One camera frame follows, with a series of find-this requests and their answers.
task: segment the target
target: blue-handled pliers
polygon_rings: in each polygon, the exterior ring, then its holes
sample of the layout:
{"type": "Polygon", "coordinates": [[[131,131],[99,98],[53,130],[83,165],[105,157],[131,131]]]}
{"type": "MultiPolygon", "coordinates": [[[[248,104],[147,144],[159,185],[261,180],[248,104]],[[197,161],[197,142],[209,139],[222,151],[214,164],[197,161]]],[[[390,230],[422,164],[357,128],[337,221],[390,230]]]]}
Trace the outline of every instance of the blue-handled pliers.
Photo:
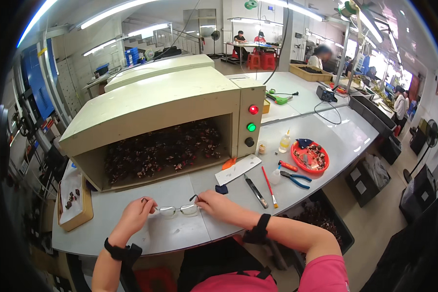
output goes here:
{"type": "Polygon", "coordinates": [[[293,181],[296,185],[301,186],[304,189],[309,189],[310,187],[304,184],[299,183],[295,178],[303,178],[306,179],[308,181],[311,181],[311,178],[308,178],[304,175],[300,175],[300,174],[290,174],[289,172],[283,172],[281,171],[281,175],[283,177],[289,178],[291,181],[293,181]]]}

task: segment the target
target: pegboard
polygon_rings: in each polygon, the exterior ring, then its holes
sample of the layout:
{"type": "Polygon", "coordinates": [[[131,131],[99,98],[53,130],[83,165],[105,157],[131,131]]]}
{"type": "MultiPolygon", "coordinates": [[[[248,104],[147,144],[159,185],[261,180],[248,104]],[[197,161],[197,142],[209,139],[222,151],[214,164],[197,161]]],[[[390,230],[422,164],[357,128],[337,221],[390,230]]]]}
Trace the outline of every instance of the pegboard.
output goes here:
{"type": "Polygon", "coordinates": [[[74,73],[75,69],[73,67],[73,63],[70,58],[58,62],[57,67],[59,72],[58,82],[60,83],[60,87],[62,88],[62,93],[64,94],[65,102],[67,103],[68,108],[70,109],[71,117],[74,118],[85,103],[83,96],[81,94],[81,88],[77,82],[77,78],[74,73]],[[73,87],[73,84],[71,82],[70,74],[71,74],[71,78],[75,82],[75,87],[73,87]]]}

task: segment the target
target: eyeglass frame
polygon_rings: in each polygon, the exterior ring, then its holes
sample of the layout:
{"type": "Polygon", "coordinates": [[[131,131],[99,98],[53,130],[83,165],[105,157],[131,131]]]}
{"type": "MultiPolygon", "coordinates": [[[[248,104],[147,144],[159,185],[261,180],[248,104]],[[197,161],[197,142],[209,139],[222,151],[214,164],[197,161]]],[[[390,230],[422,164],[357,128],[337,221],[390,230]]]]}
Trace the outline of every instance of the eyeglass frame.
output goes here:
{"type": "MultiPolygon", "coordinates": [[[[197,198],[199,199],[198,195],[193,195],[188,201],[191,202],[191,201],[194,199],[194,197],[197,197],[197,198]]],[[[143,198],[143,199],[141,200],[141,202],[145,202],[145,201],[147,202],[147,199],[146,199],[146,198],[143,198]]],[[[198,205],[196,205],[196,204],[194,204],[194,203],[193,203],[193,205],[196,206],[196,211],[195,211],[195,213],[191,213],[191,214],[185,214],[185,213],[182,211],[182,207],[187,206],[187,205],[181,205],[180,208],[176,208],[176,207],[174,207],[174,206],[163,206],[163,207],[154,207],[154,209],[156,209],[157,211],[159,211],[159,213],[160,213],[162,216],[164,216],[164,217],[170,217],[170,216],[175,215],[175,213],[176,213],[177,210],[180,210],[180,212],[181,212],[182,214],[184,214],[184,215],[193,215],[193,214],[198,213],[198,205]],[[170,208],[170,207],[174,208],[174,213],[173,213],[172,215],[164,215],[164,214],[162,214],[162,213],[160,212],[160,210],[159,210],[159,209],[161,209],[161,208],[170,208]]]]}

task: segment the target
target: forearm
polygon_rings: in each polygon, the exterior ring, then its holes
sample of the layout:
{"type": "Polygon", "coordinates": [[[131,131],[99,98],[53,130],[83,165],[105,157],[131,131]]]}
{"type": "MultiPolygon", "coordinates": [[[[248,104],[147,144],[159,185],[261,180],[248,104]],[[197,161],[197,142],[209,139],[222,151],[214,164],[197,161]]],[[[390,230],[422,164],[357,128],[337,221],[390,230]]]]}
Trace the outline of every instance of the forearm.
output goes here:
{"type": "MultiPolygon", "coordinates": [[[[109,243],[111,246],[124,248],[128,239],[117,238],[111,235],[109,243]]],[[[95,292],[114,292],[117,291],[120,282],[120,269],[122,261],[112,258],[110,253],[104,248],[99,253],[98,260],[92,274],[92,290],[95,292]]]]}
{"type": "MultiPolygon", "coordinates": [[[[241,227],[252,229],[261,215],[248,211],[243,216],[241,227]]],[[[342,255],[336,238],[327,230],[289,218],[271,216],[266,227],[268,237],[287,246],[306,253],[307,263],[325,255],[342,255]]]]}

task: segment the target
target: pink shirt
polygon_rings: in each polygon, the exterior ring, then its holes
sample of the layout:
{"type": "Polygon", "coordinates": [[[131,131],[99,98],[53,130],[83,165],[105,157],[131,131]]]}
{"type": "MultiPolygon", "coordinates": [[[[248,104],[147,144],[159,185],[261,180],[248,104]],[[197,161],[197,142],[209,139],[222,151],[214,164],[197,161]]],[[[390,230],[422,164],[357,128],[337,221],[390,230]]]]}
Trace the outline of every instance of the pink shirt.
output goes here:
{"type": "MultiPolygon", "coordinates": [[[[271,276],[261,280],[258,271],[245,271],[248,275],[236,272],[213,276],[196,285],[192,292],[277,292],[277,286],[271,276]]],[[[348,292],[344,259],[339,255],[324,255],[312,260],[300,279],[298,292],[348,292]]]]}

